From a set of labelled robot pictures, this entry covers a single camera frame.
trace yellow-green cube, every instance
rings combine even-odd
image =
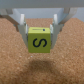
[[[30,27],[28,31],[28,51],[30,53],[50,53],[50,48],[50,29]]]

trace block top face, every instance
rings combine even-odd
[[[50,29],[49,28],[44,28],[44,27],[30,27],[28,33],[46,33],[50,34]]]

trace speckled tabletop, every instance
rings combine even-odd
[[[50,27],[53,19],[27,19]],[[0,18],[0,84],[84,84],[84,22],[71,18],[50,53],[29,53],[13,24]]]

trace cork surface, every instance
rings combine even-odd
[[[53,19],[27,19],[50,27]],[[84,84],[84,22],[67,21],[51,53],[29,53],[13,24],[0,18],[0,84]]]

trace block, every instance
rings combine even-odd
[[[28,31],[28,51],[30,53],[50,53],[50,48],[50,29],[30,27]]]

